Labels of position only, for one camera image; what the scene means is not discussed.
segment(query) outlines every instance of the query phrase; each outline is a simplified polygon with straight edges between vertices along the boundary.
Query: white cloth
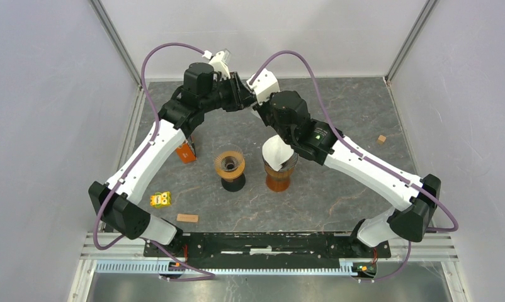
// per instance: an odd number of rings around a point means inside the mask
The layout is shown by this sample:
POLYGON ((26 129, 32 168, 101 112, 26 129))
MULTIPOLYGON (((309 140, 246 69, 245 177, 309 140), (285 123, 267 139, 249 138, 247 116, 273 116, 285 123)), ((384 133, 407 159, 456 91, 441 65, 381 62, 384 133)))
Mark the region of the white cloth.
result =
POLYGON ((268 139, 262 146, 262 155, 270 167, 278 171, 282 169, 282 164, 293 155, 293 149, 278 135, 268 139))

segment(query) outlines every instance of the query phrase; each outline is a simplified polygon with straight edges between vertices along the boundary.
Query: rectangular wooden block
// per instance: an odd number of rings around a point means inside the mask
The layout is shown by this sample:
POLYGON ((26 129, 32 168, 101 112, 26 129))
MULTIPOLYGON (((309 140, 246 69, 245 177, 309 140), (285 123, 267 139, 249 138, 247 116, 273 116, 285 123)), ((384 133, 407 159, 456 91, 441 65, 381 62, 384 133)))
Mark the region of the rectangular wooden block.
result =
POLYGON ((179 214, 176 221, 180 222, 199 222, 199 215, 179 214))
POLYGON ((386 142, 386 137, 384 135, 380 135, 377 139, 377 144, 382 145, 384 142, 386 142))

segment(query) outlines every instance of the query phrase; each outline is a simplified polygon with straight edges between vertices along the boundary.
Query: wall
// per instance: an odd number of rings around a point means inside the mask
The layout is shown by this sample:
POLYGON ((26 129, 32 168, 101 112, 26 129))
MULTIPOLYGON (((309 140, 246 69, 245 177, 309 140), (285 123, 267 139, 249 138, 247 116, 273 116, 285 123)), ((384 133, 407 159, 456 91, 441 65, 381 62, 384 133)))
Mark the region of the wall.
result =
MULTIPOLYGON (((102 2, 138 70, 154 47, 185 42, 212 52, 228 48, 231 69, 245 78, 283 49, 300 52, 318 76, 383 76, 425 0, 102 2)), ((147 77, 181 79, 199 58, 164 50, 151 59, 147 77)), ((270 67, 278 77, 308 76, 295 58, 270 67)))
POLYGON ((420 173, 442 178, 460 222, 474 301, 505 301, 505 1, 440 1, 392 90, 420 173))
POLYGON ((135 84, 87 1, 0 1, 0 301, 65 301, 135 84))

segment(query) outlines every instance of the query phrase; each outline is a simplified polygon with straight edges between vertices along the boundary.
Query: gray marble tabletop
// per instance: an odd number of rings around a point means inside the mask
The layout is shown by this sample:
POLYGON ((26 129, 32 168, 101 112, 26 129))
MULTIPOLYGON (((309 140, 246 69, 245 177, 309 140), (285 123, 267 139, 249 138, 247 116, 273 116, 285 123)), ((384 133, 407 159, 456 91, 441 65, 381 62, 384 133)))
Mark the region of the gray marble tabletop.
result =
MULTIPOLYGON (((407 172, 414 166, 401 132, 395 108, 381 78, 318 79, 322 97, 337 128, 367 151, 407 172), (376 141, 387 137, 383 145, 376 141)), ((180 85, 153 82, 149 91, 159 109, 180 85)), ((324 120, 310 79, 282 79, 280 88, 295 90, 307 101, 313 118, 324 120)), ((136 147, 153 122, 144 106, 136 147)), ((299 159, 290 187, 274 193, 265 185, 262 144, 275 134, 250 112, 206 114, 193 133, 198 160, 189 164, 172 154, 149 184, 140 207, 162 217, 185 232, 352 230, 362 218, 373 217, 388 202, 371 189, 338 171, 299 159), (230 193, 221 186, 213 159, 226 143, 239 146, 246 161, 247 182, 230 193), (150 196, 170 191, 172 205, 152 208, 150 196), (176 221, 178 213, 199 215, 198 223, 176 221)))

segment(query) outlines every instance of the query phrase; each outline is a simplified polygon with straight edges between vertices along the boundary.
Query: black mounting plate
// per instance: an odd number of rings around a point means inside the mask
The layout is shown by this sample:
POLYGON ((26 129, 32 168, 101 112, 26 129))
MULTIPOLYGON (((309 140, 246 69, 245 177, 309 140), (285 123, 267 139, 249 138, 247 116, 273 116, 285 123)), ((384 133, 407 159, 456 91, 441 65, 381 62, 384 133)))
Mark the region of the black mounting plate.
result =
MULTIPOLYGON (((345 232, 184 233, 173 242, 187 246, 187 263, 201 269, 338 268, 340 258, 373 258, 373 248, 345 232)), ((392 256, 388 242, 377 246, 377 255, 392 256)), ((144 256, 167 257, 152 244, 145 245, 144 256)), ((184 257, 184 249, 176 256, 184 257)))

